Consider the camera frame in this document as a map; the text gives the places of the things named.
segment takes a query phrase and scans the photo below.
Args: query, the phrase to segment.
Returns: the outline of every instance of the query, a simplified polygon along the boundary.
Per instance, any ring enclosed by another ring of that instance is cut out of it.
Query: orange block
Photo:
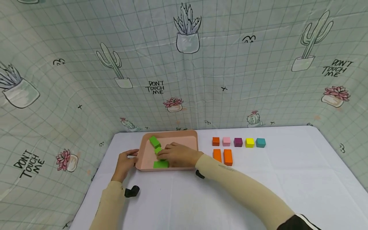
[[[218,160],[219,162],[222,163],[222,159],[221,159],[221,150],[220,149],[214,149],[213,150],[213,158],[215,160]]]
[[[220,138],[212,137],[212,146],[220,146]]]
[[[224,149],[224,164],[227,166],[233,165],[233,155],[231,149]]]

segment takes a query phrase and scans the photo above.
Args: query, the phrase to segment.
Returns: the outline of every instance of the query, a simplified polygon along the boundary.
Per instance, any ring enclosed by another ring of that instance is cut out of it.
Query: yellow cube
[[[254,147],[254,140],[253,140],[253,138],[246,138],[245,139],[245,147],[246,148],[253,148]]]

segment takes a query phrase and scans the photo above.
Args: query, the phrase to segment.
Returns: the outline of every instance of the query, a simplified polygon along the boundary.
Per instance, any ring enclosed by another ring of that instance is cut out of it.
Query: fabric backdrop
[[[0,1],[0,228],[67,229],[118,132],[312,125],[368,190],[367,7]]]

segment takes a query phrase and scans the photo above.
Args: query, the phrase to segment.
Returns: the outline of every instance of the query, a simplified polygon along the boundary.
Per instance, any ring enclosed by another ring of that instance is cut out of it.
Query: green rectangular block
[[[162,148],[161,148],[161,147],[157,147],[157,148],[155,148],[155,154],[157,155],[157,153],[159,153],[161,150],[162,150]]]
[[[153,145],[153,147],[156,149],[157,147],[161,147],[160,142],[156,139],[155,136],[150,137],[149,141]]]
[[[169,162],[168,161],[155,161],[153,163],[153,168],[154,169],[158,169],[158,168],[168,168],[169,167]]]

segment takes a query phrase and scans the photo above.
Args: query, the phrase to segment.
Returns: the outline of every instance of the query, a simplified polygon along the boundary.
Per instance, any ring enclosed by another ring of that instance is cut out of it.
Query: wooden block
[[[149,141],[153,145],[153,148],[156,149],[157,147],[161,147],[160,142],[156,139],[155,136],[150,137]]]
[[[220,138],[212,137],[212,146],[220,146]]]
[[[213,150],[213,158],[215,160],[218,160],[219,162],[222,163],[222,158],[221,158],[221,150],[220,149],[214,149]]]
[[[222,146],[230,146],[230,143],[231,143],[230,137],[222,138]]]
[[[242,147],[243,146],[243,140],[241,138],[234,138],[234,146],[235,147]]]
[[[161,147],[157,147],[157,148],[155,148],[155,154],[157,155],[157,153],[159,153],[161,150],[162,150],[162,148],[161,148]]]
[[[253,148],[254,147],[254,140],[253,140],[253,138],[246,138],[245,139],[245,147],[246,148]]]
[[[227,166],[233,165],[233,155],[231,149],[224,149],[224,164]]]
[[[153,163],[153,168],[154,169],[158,169],[158,168],[168,168],[169,167],[169,162],[168,161],[155,161]]]
[[[257,140],[255,141],[255,145],[258,148],[264,148],[266,146],[266,140],[264,138],[257,138]]]

